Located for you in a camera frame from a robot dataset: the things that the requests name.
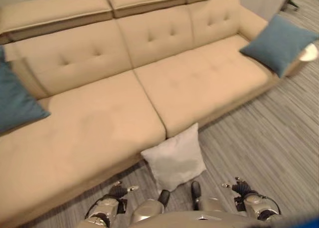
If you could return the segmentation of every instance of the tufted button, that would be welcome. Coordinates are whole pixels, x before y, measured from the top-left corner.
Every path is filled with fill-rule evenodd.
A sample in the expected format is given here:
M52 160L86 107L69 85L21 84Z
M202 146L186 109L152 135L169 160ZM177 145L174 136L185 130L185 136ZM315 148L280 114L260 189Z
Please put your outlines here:
M175 30L174 30L173 28L172 28L171 31L170 31L170 35L171 35L171 36L174 36L174 35L175 35Z
M61 56L61 65L66 66L68 64L70 64L70 63L65 59L65 57Z
M94 53L95 56L100 56L101 53L98 51L98 50L95 50L95 53Z
M212 24L213 24L213 21L212 21L211 18L209 18L207 25L208 25L208 26L211 26Z
M149 32L149 36L148 36L148 41L152 42L154 40L153 36L151 35L151 33Z

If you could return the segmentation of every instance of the beige sofa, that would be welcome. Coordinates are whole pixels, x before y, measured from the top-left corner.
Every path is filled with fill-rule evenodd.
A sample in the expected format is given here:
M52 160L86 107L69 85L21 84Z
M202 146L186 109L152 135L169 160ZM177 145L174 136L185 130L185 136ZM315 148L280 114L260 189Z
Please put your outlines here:
M57 14L69 0L2 9L2 42L16 41L6 59L51 116L0 136L0 227L76 197L280 81L238 51L267 24L239 0L94 1ZM296 59L287 75L300 67Z

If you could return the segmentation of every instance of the blue pillow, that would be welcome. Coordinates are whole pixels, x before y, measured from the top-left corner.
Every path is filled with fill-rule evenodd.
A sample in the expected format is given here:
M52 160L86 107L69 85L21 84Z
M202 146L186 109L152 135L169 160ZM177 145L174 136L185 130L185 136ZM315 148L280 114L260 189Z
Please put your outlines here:
M49 115L11 71L0 46L0 133Z
M318 33L297 27L275 15L257 38L239 51L282 77L298 54L317 39Z

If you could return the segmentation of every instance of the floor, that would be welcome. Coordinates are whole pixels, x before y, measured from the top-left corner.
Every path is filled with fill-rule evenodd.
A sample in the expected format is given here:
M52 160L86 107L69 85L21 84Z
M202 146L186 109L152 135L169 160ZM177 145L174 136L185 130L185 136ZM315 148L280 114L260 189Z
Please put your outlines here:
M301 7L298 12L289 7L280 14L297 25L319 31L319 0L294 1ZM275 199L285 216L319 213L319 61L201 128L199 142L207 171L196 180L202 192L220 198L227 211L236 213L234 194L220 184L233 183L234 177L240 176L252 188ZM140 186L127 196L127 213L119 215L114 226L126 228L133 209L145 199L158 196L144 161L23 227L75 227L116 180L126 186ZM171 194L166 212L191 209L189 190L190 182L179 186Z

